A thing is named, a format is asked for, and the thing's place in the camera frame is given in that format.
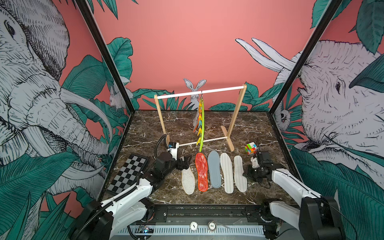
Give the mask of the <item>yellow-edged felt insole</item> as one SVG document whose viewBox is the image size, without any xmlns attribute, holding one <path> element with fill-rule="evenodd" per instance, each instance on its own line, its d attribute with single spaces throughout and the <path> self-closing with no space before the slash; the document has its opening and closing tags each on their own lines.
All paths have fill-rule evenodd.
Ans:
<svg viewBox="0 0 384 240">
<path fill-rule="evenodd" d="M 182 170 L 182 187 L 187 195 L 195 191 L 195 176 L 191 168 Z"/>
</svg>

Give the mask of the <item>white thin insole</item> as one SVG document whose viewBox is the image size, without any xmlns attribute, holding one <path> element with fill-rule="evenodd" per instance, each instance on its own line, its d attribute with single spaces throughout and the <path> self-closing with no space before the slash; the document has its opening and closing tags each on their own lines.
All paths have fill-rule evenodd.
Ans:
<svg viewBox="0 0 384 240">
<path fill-rule="evenodd" d="M 235 171 L 234 171 L 235 185 L 241 193 L 244 193 L 248 189 L 248 181 L 247 181 L 247 178 L 243 176 L 244 167 L 243 167 L 242 157 L 241 156 L 235 156 L 234 157 L 234 164 L 235 164 Z"/>
</svg>

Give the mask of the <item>orange-edged felt insole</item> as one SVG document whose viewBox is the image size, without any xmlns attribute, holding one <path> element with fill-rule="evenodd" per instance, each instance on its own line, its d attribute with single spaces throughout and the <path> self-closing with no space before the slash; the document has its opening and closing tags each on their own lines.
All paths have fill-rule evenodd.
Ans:
<svg viewBox="0 0 384 240">
<path fill-rule="evenodd" d="M 196 131 L 196 129 L 197 129 L 197 127 L 198 127 L 198 124 L 199 124 L 199 118 L 194 119 L 194 121 L 193 121 L 193 126 L 194 126 L 194 130 L 193 130 L 193 132 Z"/>
<path fill-rule="evenodd" d="M 197 153 L 195 165 L 198 172 L 198 189 L 200 192 L 208 190 L 208 163 L 203 153 Z"/>
</svg>

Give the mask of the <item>white striped fabric insole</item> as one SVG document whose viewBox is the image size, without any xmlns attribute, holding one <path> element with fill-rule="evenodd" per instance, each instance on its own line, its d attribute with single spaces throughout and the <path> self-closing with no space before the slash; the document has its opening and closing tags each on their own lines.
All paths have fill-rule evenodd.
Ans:
<svg viewBox="0 0 384 240">
<path fill-rule="evenodd" d="M 233 165 L 230 156 L 227 153 L 221 154 L 220 164 L 223 171 L 225 192 L 227 194 L 232 194 L 234 192 Z"/>
</svg>

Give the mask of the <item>green clothes hanger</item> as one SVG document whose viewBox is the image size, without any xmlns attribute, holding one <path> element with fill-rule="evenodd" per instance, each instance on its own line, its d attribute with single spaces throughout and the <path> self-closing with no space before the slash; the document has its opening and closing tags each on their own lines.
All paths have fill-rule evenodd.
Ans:
<svg viewBox="0 0 384 240">
<path fill-rule="evenodd" d="M 204 99 L 203 97 L 200 98 L 199 101 L 199 118 L 198 118 L 198 143 L 199 145 L 199 152 L 202 152 L 203 144 L 204 144 L 204 133 L 205 133 L 205 108 L 204 108 Z"/>
</svg>

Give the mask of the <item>grey bubbled foam insole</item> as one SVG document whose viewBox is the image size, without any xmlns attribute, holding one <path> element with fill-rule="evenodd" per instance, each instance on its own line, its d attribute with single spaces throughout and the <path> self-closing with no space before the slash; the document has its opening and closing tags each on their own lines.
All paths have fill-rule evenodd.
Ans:
<svg viewBox="0 0 384 240">
<path fill-rule="evenodd" d="M 220 173 L 220 156 L 216 151 L 211 151 L 208 155 L 208 167 L 210 174 L 210 182 L 213 188 L 217 189 L 222 184 Z"/>
</svg>

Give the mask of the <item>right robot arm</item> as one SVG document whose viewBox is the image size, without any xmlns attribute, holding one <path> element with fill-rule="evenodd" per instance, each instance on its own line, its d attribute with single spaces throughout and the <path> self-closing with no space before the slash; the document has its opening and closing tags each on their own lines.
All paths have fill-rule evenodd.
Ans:
<svg viewBox="0 0 384 240">
<path fill-rule="evenodd" d="M 300 182 L 281 164 L 272 161 L 269 152 L 256 151 L 243 174 L 257 183 L 263 180 L 279 185 L 298 204 L 297 207 L 278 199 L 266 199 L 259 208 L 265 223 L 278 219 L 297 229 L 305 240 L 345 240 L 343 215 L 337 201 L 324 197 Z"/>
</svg>

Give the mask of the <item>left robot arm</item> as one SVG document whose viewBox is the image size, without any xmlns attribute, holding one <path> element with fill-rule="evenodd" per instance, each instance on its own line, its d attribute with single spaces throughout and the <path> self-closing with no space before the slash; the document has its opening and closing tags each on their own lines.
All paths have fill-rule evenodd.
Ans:
<svg viewBox="0 0 384 240">
<path fill-rule="evenodd" d="M 173 170 L 186 170 L 190 166 L 192 156 L 179 158 L 177 154 L 177 144 L 168 144 L 165 152 L 155 153 L 154 165 L 139 175 L 134 185 L 110 199 L 89 203 L 70 231 L 69 239 L 109 240 L 132 223 L 151 220 L 155 210 L 148 197 Z"/>
</svg>

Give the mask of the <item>multicoloured puzzle cube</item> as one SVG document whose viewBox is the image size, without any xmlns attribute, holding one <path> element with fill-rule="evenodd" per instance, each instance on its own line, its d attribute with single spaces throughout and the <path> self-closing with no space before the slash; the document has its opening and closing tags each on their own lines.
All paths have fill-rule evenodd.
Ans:
<svg viewBox="0 0 384 240">
<path fill-rule="evenodd" d="M 254 142 L 246 144 L 245 152 L 248 155 L 252 155 L 252 154 L 256 153 L 257 151 L 258 151 L 258 146 Z"/>
</svg>

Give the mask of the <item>checkerboard calibration plate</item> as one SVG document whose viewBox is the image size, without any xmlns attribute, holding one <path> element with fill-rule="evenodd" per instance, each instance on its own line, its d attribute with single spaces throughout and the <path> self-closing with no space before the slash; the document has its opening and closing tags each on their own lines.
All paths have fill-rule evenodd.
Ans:
<svg viewBox="0 0 384 240">
<path fill-rule="evenodd" d="M 107 191 L 117 195 L 127 190 L 137 182 L 137 177 L 143 174 L 148 164 L 147 157 L 131 154 L 108 186 Z"/>
</svg>

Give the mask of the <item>white perforated vent strip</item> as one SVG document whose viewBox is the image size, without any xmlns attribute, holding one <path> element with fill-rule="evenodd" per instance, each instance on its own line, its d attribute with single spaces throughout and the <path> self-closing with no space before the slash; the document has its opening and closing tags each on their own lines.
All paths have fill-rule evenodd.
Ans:
<svg viewBox="0 0 384 240">
<path fill-rule="evenodd" d="M 200 225 L 196 231 L 192 231 L 190 226 L 183 225 L 149 225 L 154 227 L 153 236 L 189 236 L 189 235 L 217 235 L 217 236 L 251 236 L 264 237 L 263 226 L 217 226 L 215 231 L 210 231 L 208 226 Z M 135 236 L 139 235 L 137 229 L 140 226 L 130 226 L 131 232 Z"/>
</svg>

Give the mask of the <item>wooden hanger rack frame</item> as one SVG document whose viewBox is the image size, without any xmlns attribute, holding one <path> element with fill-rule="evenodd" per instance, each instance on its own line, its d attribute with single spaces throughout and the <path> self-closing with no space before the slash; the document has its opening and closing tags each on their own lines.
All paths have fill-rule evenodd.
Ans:
<svg viewBox="0 0 384 240">
<path fill-rule="evenodd" d="M 228 143 L 230 151 L 233 152 L 235 150 L 235 147 L 234 147 L 234 144 L 233 144 L 233 142 L 231 140 L 231 133 L 233 131 L 233 128 L 234 128 L 234 125 L 235 125 L 238 113 L 240 111 L 241 104 L 242 104 L 243 98 L 245 96 L 246 89 L 247 89 L 247 85 L 244 84 L 242 86 L 236 86 L 236 87 L 230 87 L 230 88 L 204 90 L 204 91 L 197 91 L 197 92 L 191 92 L 191 93 L 171 94 L 171 95 L 164 95 L 164 96 L 159 96 L 159 97 L 157 95 L 154 95 L 155 104 L 156 104 L 156 108 L 157 108 L 157 111 L 158 111 L 159 119 L 161 121 L 161 126 L 162 126 L 163 133 L 168 135 L 168 133 L 166 131 L 166 128 L 165 128 L 165 125 L 164 125 L 164 119 L 163 119 L 163 116 L 162 116 L 159 100 L 173 98 L 173 97 L 191 96 L 191 95 L 201 95 L 201 97 L 203 97 L 204 94 L 211 94 L 211 93 L 218 93 L 218 92 L 227 92 L 227 91 L 240 90 L 239 97 L 238 97 L 238 100 L 237 100 L 237 104 L 236 104 L 236 107 L 235 107 L 235 110 L 234 110 L 234 113 L 233 113 L 233 116 L 232 116 L 229 128 L 227 129 L 225 126 L 221 126 L 221 129 L 223 131 L 224 136 L 223 137 L 219 137 L 219 138 L 213 138 L 213 139 L 204 139 L 204 143 L 218 141 L 218 140 L 226 140 L 227 143 Z M 198 143 L 198 141 L 197 142 L 190 142 L 190 143 L 179 144 L 179 147 L 191 146 L 191 145 L 197 144 L 197 143 Z"/>
</svg>

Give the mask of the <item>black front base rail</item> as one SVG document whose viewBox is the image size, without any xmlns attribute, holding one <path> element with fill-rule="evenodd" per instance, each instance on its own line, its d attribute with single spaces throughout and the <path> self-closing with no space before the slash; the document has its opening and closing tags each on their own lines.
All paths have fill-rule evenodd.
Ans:
<svg viewBox="0 0 384 240">
<path fill-rule="evenodd" d="M 246 223 L 271 224 L 280 220 L 263 205 L 154 205 L 150 223 L 170 223 L 173 220 L 226 220 L 233 223 L 245 219 Z"/>
</svg>

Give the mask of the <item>black frame post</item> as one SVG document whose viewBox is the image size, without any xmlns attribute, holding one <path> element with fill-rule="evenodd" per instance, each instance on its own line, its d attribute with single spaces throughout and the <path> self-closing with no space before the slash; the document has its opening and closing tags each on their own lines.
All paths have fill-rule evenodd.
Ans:
<svg viewBox="0 0 384 240">
<path fill-rule="evenodd" d="M 269 110 L 269 115 L 273 115 L 276 110 L 279 107 L 279 104 L 283 101 L 284 96 L 288 92 L 290 86 L 293 84 L 294 80 L 297 78 L 300 70 L 304 66 L 306 60 L 311 55 L 313 49 L 315 48 L 317 42 L 319 41 L 320 37 L 323 35 L 324 31 L 326 30 L 327 26 L 331 22 L 333 16 L 335 15 L 336 11 L 338 10 L 339 6 L 342 4 L 342 0 L 332 0 L 328 3 L 322 17 L 320 18 L 317 26 L 315 27 L 315 30 L 313 34 L 311 35 L 308 43 L 306 44 L 305 48 L 302 51 L 302 54 L 300 55 L 297 63 L 295 64 L 293 70 L 291 71 L 288 79 L 286 80 L 284 86 L 282 87 L 276 101 L 274 102 L 273 106 Z"/>
<path fill-rule="evenodd" d="M 130 101 L 130 98 L 126 92 L 126 88 L 125 86 L 123 85 L 123 82 L 120 78 L 120 75 L 119 75 L 119 72 L 117 70 L 117 67 L 113 61 L 113 58 L 109 52 L 109 49 L 108 49 L 108 46 L 107 44 L 105 43 L 104 41 L 104 38 L 100 32 L 100 29 L 95 21 L 95 18 L 91 12 L 91 9 L 90 9 L 90 6 L 89 6 L 89 3 L 88 1 L 83 1 L 83 0 L 76 0 L 75 1 L 82 16 L 83 16 L 83 19 L 85 20 L 92 36 L 93 36 L 93 39 L 99 49 L 99 51 L 101 52 L 101 55 L 103 57 L 103 60 L 105 61 L 106 65 L 107 65 L 107 68 L 109 70 L 109 72 L 111 73 L 115 83 L 117 84 L 117 87 L 118 89 L 120 90 L 120 93 L 122 94 L 122 97 L 128 107 L 128 110 L 130 112 L 130 114 L 134 114 L 135 113 L 135 109 L 134 109 L 134 106 L 132 104 L 132 102 Z"/>
</svg>

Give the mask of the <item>right black frame post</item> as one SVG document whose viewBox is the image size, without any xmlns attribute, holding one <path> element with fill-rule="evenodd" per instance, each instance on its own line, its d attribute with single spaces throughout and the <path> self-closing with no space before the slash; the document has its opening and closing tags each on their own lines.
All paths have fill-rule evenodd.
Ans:
<svg viewBox="0 0 384 240">
<path fill-rule="evenodd" d="M 295 64 L 293 70 L 291 71 L 288 79 L 286 80 L 284 86 L 282 87 L 276 101 L 274 102 L 273 106 L 269 110 L 269 115 L 273 115 L 276 110 L 279 107 L 279 104 L 283 101 L 284 96 L 288 92 L 290 86 L 293 84 L 294 80 L 297 78 L 300 70 L 304 66 L 306 60 L 311 55 L 313 49 L 315 48 L 317 42 L 319 41 L 320 37 L 323 35 L 324 31 L 326 30 L 327 26 L 331 22 L 333 16 L 335 15 L 336 11 L 338 10 L 339 6 L 342 4 L 342 0 L 332 0 L 328 3 L 322 17 L 320 18 L 317 26 L 315 27 L 315 30 L 313 34 L 311 35 L 308 43 L 306 44 L 305 48 L 302 51 L 302 54 L 300 55 L 297 63 Z"/>
</svg>

